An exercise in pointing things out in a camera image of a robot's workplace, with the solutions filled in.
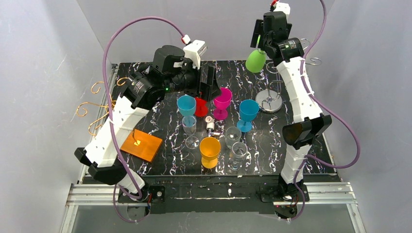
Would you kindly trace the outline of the clear wine glass gold rack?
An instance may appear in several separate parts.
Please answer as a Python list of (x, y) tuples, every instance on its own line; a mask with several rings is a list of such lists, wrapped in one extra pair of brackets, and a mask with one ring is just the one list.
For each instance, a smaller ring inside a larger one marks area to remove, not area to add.
[(195, 116), (184, 116), (182, 118), (182, 126), (187, 138), (185, 144), (187, 148), (193, 150), (199, 146), (199, 139), (196, 134), (197, 119)]

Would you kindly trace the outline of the pink wine glass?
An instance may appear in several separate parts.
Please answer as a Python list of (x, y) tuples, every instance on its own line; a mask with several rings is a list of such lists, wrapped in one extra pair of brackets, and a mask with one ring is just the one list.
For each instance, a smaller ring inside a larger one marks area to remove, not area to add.
[(216, 109), (213, 111), (213, 116), (216, 120), (225, 120), (228, 116), (227, 108), (232, 100), (232, 92), (228, 88), (220, 88), (221, 94), (214, 99)]

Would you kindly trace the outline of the blue wine glass silver rack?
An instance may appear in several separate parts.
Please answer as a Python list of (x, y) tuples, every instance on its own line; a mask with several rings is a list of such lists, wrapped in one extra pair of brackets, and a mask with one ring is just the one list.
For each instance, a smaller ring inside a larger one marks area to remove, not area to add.
[(260, 110), (259, 104), (255, 100), (244, 100), (239, 106), (240, 120), (237, 123), (237, 128), (242, 133), (247, 133), (252, 129), (252, 121), (256, 118)]

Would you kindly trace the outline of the clear wine glass silver rack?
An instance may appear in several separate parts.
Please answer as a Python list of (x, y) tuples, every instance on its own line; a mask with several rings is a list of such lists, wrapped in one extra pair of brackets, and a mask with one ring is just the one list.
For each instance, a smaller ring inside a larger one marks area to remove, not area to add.
[(233, 171), (239, 170), (243, 160), (246, 158), (248, 148), (243, 142), (236, 142), (231, 147), (229, 156), (229, 168)]

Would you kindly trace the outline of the light blue wine glass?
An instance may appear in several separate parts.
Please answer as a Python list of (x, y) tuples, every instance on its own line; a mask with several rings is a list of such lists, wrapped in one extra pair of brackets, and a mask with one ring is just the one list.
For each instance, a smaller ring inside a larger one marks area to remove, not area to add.
[(182, 124), (186, 127), (194, 125), (194, 113), (196, 111), (196, 100), (194, 97), (184, 95), (178, 98), (177, 107), (180, 114), (183, 116)]

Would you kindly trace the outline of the orange yellow wine glass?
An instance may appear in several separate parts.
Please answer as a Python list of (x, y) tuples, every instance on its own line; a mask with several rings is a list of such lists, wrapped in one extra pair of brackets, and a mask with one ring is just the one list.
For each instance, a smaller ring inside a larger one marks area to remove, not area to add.
[(218, 163), (218, 156), (221, 151), (221, 144), (214, 137), (204, 138), (199, 145), (202, 166), (207, 169), (214, 168)]

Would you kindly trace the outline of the green wine glass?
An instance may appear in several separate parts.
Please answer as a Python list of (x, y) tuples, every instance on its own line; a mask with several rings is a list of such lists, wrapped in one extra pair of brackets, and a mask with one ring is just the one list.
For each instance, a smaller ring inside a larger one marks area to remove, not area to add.
[(245, 63), (247, 70), (252, 73), (259, 73), (266, 63), (266, 52), (258, 47), (259, 43), (260, 35), (252, 40), (250, 47), (255, 50), (250, 53)]

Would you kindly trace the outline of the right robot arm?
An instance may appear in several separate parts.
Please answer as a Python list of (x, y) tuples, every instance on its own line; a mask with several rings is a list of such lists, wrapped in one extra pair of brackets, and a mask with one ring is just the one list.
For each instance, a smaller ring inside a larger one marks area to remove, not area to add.
[(332, 123), (310, 97), (312, 91), (303, 82), (307, 80), (304, 50), (298, 38), (290, 38), (292, 24), (283, 11), (269, 11), (257, 19), (251, 47), (255, 49), (246, 60), (246, 68), (259, 73), (270, 58), (283, 79), (293, 112), (293, 124), (282, 128), (287, 144), (284, 166), (278, 179), (278, 198), (294, 198), (303, 186), (302, 167), (315, 139)]

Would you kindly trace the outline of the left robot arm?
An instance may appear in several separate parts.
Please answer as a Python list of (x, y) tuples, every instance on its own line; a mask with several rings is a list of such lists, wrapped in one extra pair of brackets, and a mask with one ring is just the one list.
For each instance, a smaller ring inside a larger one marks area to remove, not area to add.
[(145, 198), (145, 181), (128, 167), (119, 149), (137, 123), (167, 93), (184, 92), (208, 102), (221, 94), (214, 67), (208, 67), (207, 81), (201, 82), (201, 56), (206, 50), (207, 45), (200, 40), (184, 48), (164, 45), (155, 51), (152, 62), (140, 65), (127, 77), (115, 104), (108, 106), (109, 117), (97, 135), (74, 152), (94, 180), (117, 184), (134, 200)]

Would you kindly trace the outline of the red wine glass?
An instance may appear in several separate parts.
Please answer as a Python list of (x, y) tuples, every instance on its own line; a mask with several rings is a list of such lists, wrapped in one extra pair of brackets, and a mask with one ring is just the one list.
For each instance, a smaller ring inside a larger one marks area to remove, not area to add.
[(195, 100), (196, 100), (196, 110), (195, 110), (194, 115), (196, 117), (205, 117), (208, 113), (208, 108), (206, 106), (207, 101), (201, 98), (198, 98), (198, 97), (196, 97)]

